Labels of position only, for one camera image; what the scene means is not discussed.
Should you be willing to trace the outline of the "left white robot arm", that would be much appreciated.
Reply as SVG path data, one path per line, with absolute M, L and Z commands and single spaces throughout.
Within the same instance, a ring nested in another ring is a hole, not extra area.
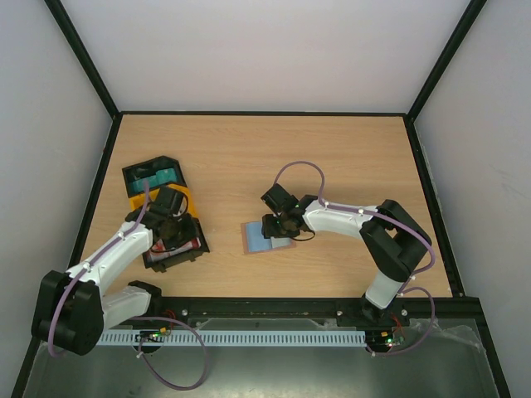
M 142 206 L 131 211 L 114 235 L 94 254 L 64 272 L 52 270 L 40 282 L 32 336 L 45 342 L 51 357 L 85 355 L 102 333 L 149 310 L 151 287 L 107 290 L 142 254 L 162 241 L 175 250 L 192 240 L 194 221 L 189 195 L 162 186 L 156 196 L 144 191 Z

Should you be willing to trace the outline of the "brown leather card holder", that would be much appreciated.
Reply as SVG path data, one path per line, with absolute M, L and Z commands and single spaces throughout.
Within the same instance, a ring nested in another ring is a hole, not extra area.
M 295 241 L 289 238 L 265 238 L 261 221 L 243 223 L 241 236 L 245 255 L 295 248 Z

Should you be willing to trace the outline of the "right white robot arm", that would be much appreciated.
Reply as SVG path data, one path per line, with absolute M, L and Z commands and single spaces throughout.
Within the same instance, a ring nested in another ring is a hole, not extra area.
M 302 233 L 331 232 L 360 239 L 378 268 L 362 296 L 361 314 L 378 325 L 391 314 L 390 304 L 412 278 L 425 255 L 435 257 L 431 239 L 396 201 L 380 206 L 347 206 L 314 195 L 300 199 L 274 184 L 261 200 L 271 210 L 262 217 L 265 238 L 296 239 Z

